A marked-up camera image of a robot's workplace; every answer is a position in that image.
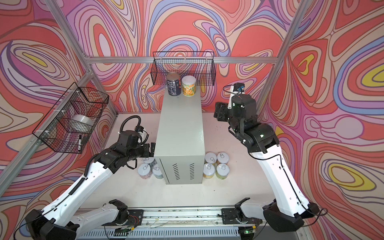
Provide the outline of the dark blue tomato can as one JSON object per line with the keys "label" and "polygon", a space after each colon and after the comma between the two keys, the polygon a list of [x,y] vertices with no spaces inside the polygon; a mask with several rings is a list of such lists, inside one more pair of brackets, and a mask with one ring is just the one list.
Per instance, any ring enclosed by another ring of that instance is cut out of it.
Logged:
{"label": "dark blue tomato can", "polygon": [[180,75],[171,72],[166,75],[167,90],[170,96],[179,96],[181,94]]}

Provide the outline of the orange peach can large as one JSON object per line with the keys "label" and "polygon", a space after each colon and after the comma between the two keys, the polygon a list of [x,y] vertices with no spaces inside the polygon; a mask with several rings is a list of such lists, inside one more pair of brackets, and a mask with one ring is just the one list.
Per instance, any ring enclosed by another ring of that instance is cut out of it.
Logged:
{"label": "orange peach can large", "polygon": [[192,97],[196,94],[196,78],[194,76],[184,76],[182,78],[182,92],[186,97]]}

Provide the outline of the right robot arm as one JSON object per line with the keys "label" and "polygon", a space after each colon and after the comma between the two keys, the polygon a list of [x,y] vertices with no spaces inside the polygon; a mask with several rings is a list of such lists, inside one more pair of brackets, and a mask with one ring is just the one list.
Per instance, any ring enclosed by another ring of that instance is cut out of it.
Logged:
{"label": "right robot arm", "polygon": [[310,202],[301,192],[284,159],[275,131],[270,125],[258,121],[256,106],[256,100],[246,94],[233,95],[228,103],[215,104],[214,118],[229,124],[229,133],[259,163],[275,196],[269,204],[244,198],[235,204],[237,219],[240,222],[265,220],[276,232],[295,232],[305,227],[305,219],[318,219],[328,211]]}

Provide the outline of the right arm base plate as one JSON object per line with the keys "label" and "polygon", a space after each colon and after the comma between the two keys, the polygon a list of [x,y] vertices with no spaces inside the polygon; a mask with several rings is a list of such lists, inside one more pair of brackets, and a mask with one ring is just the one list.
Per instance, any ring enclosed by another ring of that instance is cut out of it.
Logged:
{"label": "right arm base plate", "polygon": [[218,214],[218,217],[222,219],[224,225],[253,224],[258,226],[263,222],[261,219],[246,217],[241,210],[236,208],[223,208],[221,209],[221,213]]}

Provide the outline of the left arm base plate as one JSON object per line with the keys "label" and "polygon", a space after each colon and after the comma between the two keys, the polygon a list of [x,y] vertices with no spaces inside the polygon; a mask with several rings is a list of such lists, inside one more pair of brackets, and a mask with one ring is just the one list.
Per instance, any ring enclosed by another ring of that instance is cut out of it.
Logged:
{"label": "left arm base plate", "polygon": [[103,226],[132,226],[137,227],[142,224],[144,210],[128,209],[119,211],[116,219],[112,222],[106,223]]}

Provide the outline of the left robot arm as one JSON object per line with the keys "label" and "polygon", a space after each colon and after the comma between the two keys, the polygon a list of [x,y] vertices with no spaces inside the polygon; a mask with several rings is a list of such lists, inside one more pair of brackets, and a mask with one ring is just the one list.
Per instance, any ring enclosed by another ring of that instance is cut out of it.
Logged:
{"label": "left robot arm", "polygon": [[138,158],[151,157],[155,143],[148,144],[149,134],[141,125],[141,117],[125,119],[119,138],[109,148],[93,155],[85,171],[63,194],[42,210],[32,210],[25,217],[34,240],[75,240],[84,233],[105,224],[123,226],[130,218],[127,205],[111,200],[99,209],[76,216],[76,212],[91,194],[120,168]]}

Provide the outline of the green label can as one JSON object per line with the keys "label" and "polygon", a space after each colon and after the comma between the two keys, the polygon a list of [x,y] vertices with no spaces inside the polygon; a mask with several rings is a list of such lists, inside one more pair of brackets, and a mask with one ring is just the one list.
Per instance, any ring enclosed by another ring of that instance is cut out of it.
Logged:
{"label": "green label can", "polygon": [[230,173],[230,168],[226,164],[219,164],[216,167],[216,176],[220,180],[226,179],[228,177],[229,173]]}

